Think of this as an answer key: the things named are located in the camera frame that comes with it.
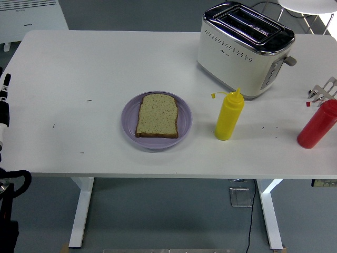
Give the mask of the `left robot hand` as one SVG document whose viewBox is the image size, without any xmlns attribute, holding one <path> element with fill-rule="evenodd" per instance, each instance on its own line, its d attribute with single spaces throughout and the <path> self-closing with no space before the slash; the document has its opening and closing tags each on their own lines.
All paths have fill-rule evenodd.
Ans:
<svg viewBox="0 0 337 253">
<path fill-rule="evenodd" d="M 6 73 L 4 77 L 4 82 L 1 86 L 1 150 L 4 146 L 4 132 L 9 128 L 10 113 L 9 104 L 7 103 L 8 87 L 11 80 L 11 75 Z"/>
</svg>

